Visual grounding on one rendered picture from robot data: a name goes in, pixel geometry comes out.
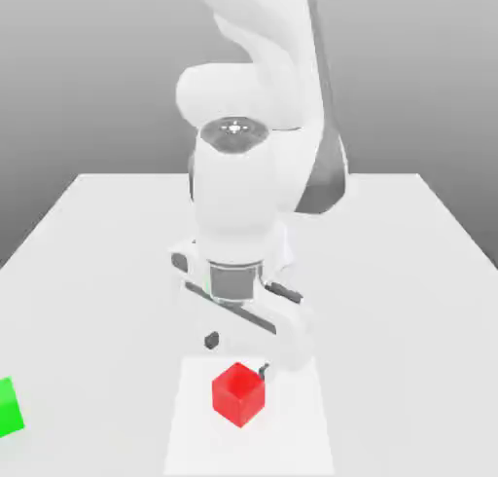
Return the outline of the small green cube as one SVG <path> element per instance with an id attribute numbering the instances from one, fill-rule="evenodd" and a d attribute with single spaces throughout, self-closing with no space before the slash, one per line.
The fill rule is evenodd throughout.
<path id="1" fill-rule="evenodd" d="M 25 424 L 10 377 L 0 379 L 0 438 L 24 429 Z"/>

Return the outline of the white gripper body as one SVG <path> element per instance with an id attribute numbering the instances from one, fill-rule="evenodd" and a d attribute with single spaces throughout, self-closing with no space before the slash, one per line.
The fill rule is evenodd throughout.
<path id="1" fill-rule="evenodd" d="M 268 373 L 296 372 L 309 363 L 315 313 L 302 294 L 260 279 L 254 282 L 253 297 L 244 301 L 215 298 L 188 280 L 182 290 L 193 314 L 188 322 L 198 327 L 203 349 L 208 350 L 204 337 L 217 331 L 220 344 L 210 351 L 252 361 L 257 372 L 266 362 Z"/>

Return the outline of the small red cube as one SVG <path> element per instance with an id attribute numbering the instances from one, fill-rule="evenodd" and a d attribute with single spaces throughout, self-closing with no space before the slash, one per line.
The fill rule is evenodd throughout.
<path id="1" fill-rule="evenodd" d="M 235 362 L 212 381 L 211 398 L 213 409 L 241 428 L 265 407 L 265 381 L 254 370 Z"/>

